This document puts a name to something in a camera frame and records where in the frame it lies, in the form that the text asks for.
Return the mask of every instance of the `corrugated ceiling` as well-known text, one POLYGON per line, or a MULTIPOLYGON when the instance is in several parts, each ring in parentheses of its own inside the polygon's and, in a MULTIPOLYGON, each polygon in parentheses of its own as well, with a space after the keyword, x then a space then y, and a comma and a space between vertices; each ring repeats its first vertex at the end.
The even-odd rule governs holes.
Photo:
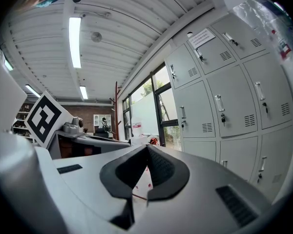
MULTIPOLYGON (((156 39, 203 1, 82 0, 74 4, 68 16, 82 17, 82 68, 76 69, 76 84, 87 87, 89 100, 113 97, 115 81, 122 85, 156 39), (93 32, 102 35, 101 42, 91 40, 93 32)), ((80 100, 66 52, 65 6, 65 0, 60 0, 46 8, 12 14, 4 32, 4 39, 11 42, 3 41, 1 48, 15 68, 11 75, 26 92, 25 84, 37 79, 38 90, 47 90, 57 99, 80 100)))

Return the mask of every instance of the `locker door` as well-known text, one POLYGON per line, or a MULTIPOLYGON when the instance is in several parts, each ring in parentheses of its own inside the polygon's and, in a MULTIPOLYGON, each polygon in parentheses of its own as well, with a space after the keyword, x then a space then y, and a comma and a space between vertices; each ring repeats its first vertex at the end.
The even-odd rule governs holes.
POLYGON ((185 153, 216 161, 216 142, 185 141, 185 153))
POLYGON ((201 64, 204 74, 236 62, 229 49, 218 37, 208 41, 196 50, 193 49, 193 51, 201 64))
POLYGON ((262 128, 291 120, 290 88, 281 66, 273 56, 266 54, 243 64, 257 93, 262 128))
POLYGON ((293 127, 263 135, 260 160, 253 185, 270 201, 277 196, 293 154, 293 127))
POLYGON ((175 91, 178 118, 186 121, 181 131, 184 138, 215 137, 209 98, 203 81, 175 91))
POLYGON ((240 66, 220 72, 207 80, 216 104, 220 136, 257 131, 254 101, 240 66), (225 125, 221 120, 222 117, 226 120, 225 125))
POLYGON ((249 181, 255 165, 257 136, 220 142, 220 164, 249 181))
POLYGON ((226 41, 230 42, 230 45, 241 59, 265 49, 252 29, 234 14, 225 16, 214 23, 212 27, 226 41), (230 38, 234 39, 238 45, 233 44, 230 38))
POLYGON ((184 44, 167 57, 174 88, 201 77, 195 62, 184 44))

